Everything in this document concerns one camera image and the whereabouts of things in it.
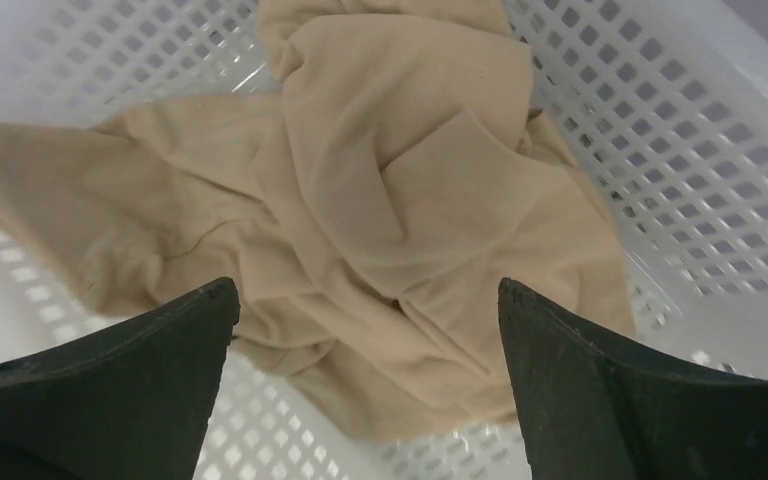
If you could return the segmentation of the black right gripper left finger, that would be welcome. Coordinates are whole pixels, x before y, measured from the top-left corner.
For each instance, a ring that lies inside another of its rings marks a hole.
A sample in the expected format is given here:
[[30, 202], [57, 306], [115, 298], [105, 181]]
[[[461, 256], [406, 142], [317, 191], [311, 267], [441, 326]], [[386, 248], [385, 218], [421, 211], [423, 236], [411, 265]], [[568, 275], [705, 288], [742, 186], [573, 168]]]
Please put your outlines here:
[[190, 479], [239, 318], [219, 278], [0, 364], [0, 479]]

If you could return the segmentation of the beige t shirt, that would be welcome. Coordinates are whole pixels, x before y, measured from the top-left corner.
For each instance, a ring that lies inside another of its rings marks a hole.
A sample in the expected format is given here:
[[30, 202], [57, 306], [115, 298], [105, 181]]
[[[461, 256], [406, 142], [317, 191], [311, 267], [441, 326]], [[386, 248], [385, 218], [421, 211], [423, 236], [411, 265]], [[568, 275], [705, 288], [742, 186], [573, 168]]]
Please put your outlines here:
[[0, 124], [0, 224], [87, 309], [229, 277], [235, 347], [381, 441], [515, 418], [505, 277], [634, 334], [612, 215], [501, 2], [264, 1], [258, 34], [277, 93]]

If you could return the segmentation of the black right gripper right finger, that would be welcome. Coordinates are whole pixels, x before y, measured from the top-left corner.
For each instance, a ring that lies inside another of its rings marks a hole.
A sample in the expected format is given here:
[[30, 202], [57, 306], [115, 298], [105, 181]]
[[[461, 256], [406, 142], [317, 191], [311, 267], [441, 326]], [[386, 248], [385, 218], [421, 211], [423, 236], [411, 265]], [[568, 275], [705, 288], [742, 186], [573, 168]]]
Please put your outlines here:
[[536, 479], [768, 479], [768, 380], [701, 366], [510, 278], [499, 329]]

